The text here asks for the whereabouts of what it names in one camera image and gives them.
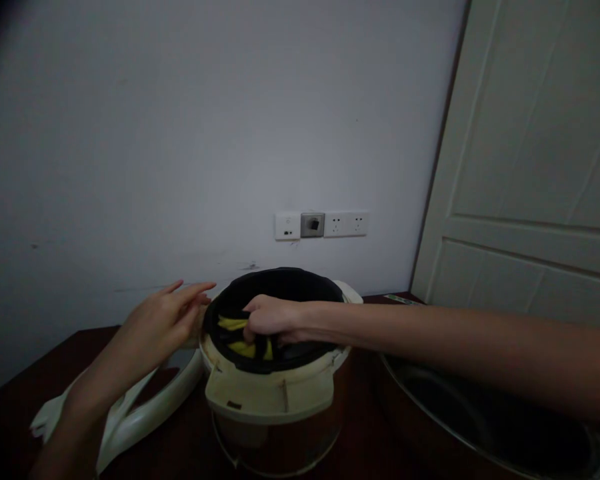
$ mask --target hand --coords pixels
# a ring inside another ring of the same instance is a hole
[[[160,365],[189,338],[211,300],[204,293],[215,283],[183,281],[150,295],[129,315],[111,342],[74,384],[71,404],[107,410],[138,380]]]
[[[301,326],[308,309],[309,304],[306,302],[258,295],[243,309],[251,312],[249,322],[243,330],[245,341],[253,342],[257,333],[261,335],[280,333],[280,343],[304,341]]]

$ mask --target door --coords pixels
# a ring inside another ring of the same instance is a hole
[[[600,0],[474,0],[411,290],[600,325]]]

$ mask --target right hand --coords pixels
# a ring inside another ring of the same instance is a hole
[[[280,300],[268,295],[258,295],[251,300],[244,311],[251,312],[243,333],[247,343],[253,342],[256,334],[273,335],[279,333],[280,343],[304,341],[302,324],[309,304],[291,300]]]

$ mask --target electrical socket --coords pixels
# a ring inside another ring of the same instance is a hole
[[[369,231],[369,212],[349,212],[345,219],[345,232],[348,237],[362,237]]]
[[[325,214],[325,238],[327,237],[346,237],[346,218],[344,212],[331,212]]]

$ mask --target power outlet panel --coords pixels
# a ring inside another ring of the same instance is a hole
[[[363,237],[369,231],[369,212],[349,212],[345,220],[345,231],[349,237]]]
[[[325,238],[327,237],[348,237],[347,222],[348,213],[330,212],[325,214]]]
[[[278,212],[275,214],[276,240],[300,240],[300,212]]]

